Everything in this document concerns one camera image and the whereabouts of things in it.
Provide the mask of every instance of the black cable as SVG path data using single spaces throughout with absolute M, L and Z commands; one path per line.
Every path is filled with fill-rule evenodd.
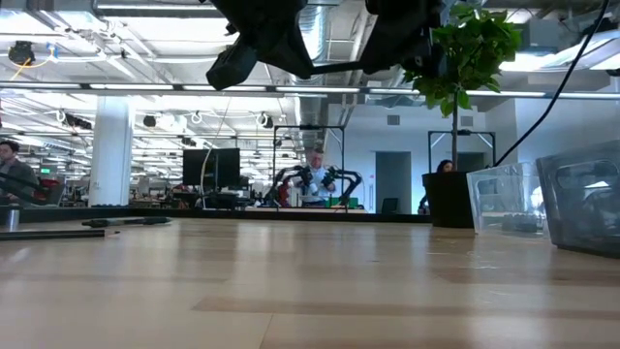
M 590 44 L 590 41 L 592 41 L 594 34 L 597 32 L 597 30 L 599 30 L 599 26 L 601 26 L 601 23 L 603 22 L 603 18 L 605 17 L 605 12 L 607 11 L 608 7 L 609 7 L 609 0 L 604 0 L 603 6 L 601 8 L 601 13 L 599 14 L 599 17 L 597 18 L 597 20 L 595 21 L 594 27 L 592 28 L 592 32 L 588 34 L 585 41 L 583 42 L 583 45 L 581 45 L 581 48 L 579 49 L 577 56 L 574 58 L 573 63 L 571 64 L 571 67 L 569 68 L 569 71 L 564 76 L 562 83 L 560 83 L 560 87 L 558 87 L 558 90 L 555 92 L 555 95 L 551 99 L 549 106 L 547 107 L 546 111 L 544 111 L 541 118 L 539 118 L 536 121 L 536 123 L 534 123 L 534 125 L 532 125 L 532 127 L 530 127 L 530 129 L 527 130 L 527 132 L 523 134 L 523 136 L 521 136 L 521 138 L 518 141 L 516 141 L 516 143 L 513 144 L 504 155 L 502 155 L 502 157 L 493 165 L 493 167 L 497 167 L 500 164 L 502 164 L 502 161 L 506 160 L 506 158 L 515 149 L 517 149 L 521 145 L 521 143 L 523 143 L 523 141 L 525 141 L 525 139 L 528 138 L 530 134 L 534 132 L 534 130 L 536 130 L 539 127 L 539 125 L 541 125 L 541 123 L 549 116 L 549 113 L 553 109 L 553 106 L 555 106 L 555 103 L 558 101 L 558 98 L 560 97 L 560 94 L 564 90 L 564 87 L 566 87 L 566 84 L 569 82 L 569 79 L 571 78 L 571 74 L 573 73 L 574 68 L 576 67 L 579 59 L 583 55 L 583 52 L 587 49 L 588 44 Z

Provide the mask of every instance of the computer monitor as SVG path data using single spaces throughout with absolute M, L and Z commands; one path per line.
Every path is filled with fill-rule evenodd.
M 183 184 L 200 185 L 202 163 L 208 149 L 183 150 Z M 238 148 L 213 149 L 204 169 L 204 186 L 239 185 L 241 151 Z

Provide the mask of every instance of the vent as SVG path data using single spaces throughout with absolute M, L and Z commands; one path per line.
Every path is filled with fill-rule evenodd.
M 388 126 L 398 126 L 398 125 L 400 125 L 400 115 L 388 115 L 387 116 L 387 125 Z
M 474 127 L 474 117 L 461 116 L 461 127 Z

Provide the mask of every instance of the column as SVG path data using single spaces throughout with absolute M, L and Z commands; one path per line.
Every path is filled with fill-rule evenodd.
M 129 203 L 135 111 L 131 97 L 99 97 L 90 175 L 90 206 Z

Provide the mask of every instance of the plastic container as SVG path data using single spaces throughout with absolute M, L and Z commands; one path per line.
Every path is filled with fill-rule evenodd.
M 467 174 L 476 233 L 547 237 L 536 166 L 507 165 Z
M 620 141 L 537 161 L 551 241 L 620 257 Z

